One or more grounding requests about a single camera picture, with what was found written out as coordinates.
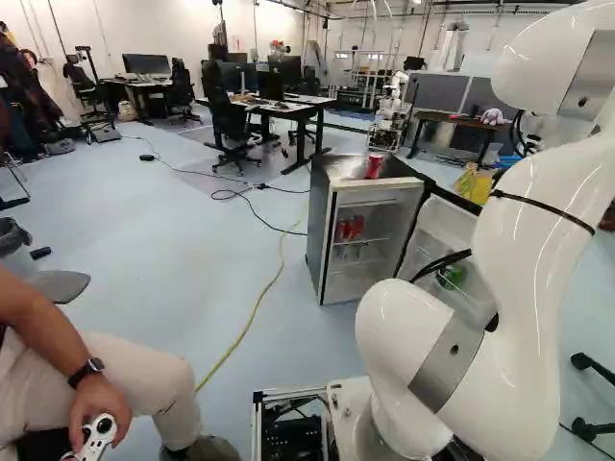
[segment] sneaker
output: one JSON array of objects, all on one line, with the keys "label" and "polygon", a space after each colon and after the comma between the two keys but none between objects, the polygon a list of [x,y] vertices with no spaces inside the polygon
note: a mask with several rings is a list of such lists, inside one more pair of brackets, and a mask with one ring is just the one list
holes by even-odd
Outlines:
[{"label": "sneaker", "polygon": [[160,461],[241,461],[241,458],[229,441],[202,435],[182,453],[173,453],[162,447]]}]

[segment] wheel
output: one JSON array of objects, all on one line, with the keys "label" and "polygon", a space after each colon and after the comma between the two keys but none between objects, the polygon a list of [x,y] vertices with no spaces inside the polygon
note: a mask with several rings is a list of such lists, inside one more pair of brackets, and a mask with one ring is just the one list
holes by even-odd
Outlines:
[{"label": "wheel", "polygon": [[570,361],[577,370],[587,370],[592,365],[592,359],[583,352],[575,353],[570,357]]},{"label": "wheel", "polygon": [[592,430],[592,425],[585,422],[583,418],[575,418],[570,428],[585,442],[593,442],[596,434]]}]

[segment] wristwatch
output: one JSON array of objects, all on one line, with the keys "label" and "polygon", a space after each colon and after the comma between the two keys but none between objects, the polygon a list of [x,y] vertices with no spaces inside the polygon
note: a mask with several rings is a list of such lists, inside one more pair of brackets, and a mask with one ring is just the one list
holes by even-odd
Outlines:
[{"label": "wristwatch", "polygon": [[90,358],[86,362],[86,365],[81,367],[73,376],[71,376],[68,379],[68,384],[73,389],[77,389],[77,386],[79,385],[79,383],[84,377],[88,375],[102,373],[103,370],[105,370],[105,364],[100,358],[97,358],[97,357]]}]

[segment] beige pants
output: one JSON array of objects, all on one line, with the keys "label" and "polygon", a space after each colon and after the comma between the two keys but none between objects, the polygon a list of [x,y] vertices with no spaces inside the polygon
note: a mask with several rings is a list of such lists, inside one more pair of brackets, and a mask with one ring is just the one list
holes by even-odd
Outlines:
[{"label": "beige pants", "polygon": [[[7,335],[12,337],[3,348],[17,349],[18,337],[11,330]],[[196,440],[201,416],[186,361],[103,334],[83,337],[87,349],[102,358],[105,376],[124,393],[134,415],[152,416],[166,447],[183,449]],[[73,399],[66,378],[51,365],[31,350],[16,351],[0,379],[0,448],[27,430],[67,426]],[[0,449],[0,461],[13,459],[10,449]]]}]

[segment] mini fridge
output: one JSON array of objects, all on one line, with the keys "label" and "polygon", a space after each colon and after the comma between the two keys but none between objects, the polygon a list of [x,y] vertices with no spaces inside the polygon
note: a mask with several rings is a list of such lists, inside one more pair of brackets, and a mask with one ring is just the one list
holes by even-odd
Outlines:
[{"label": "mini fridge", "polygon": [[306,260],[320,304],[360,299],[402,263],[424,182],[392,156],[375,179],[366,169],[364,154],[312,162]]},{"label": "mini fridge", "polygon": [[[326,155],[312,163],[307,266],[320,304],[360,299],[376,282],[410,281],[442,256],[469,249],[481,207],[388,157],[365,180],[365,155]],[[471,256],[415,284],[484,328],[496,302]]]}]

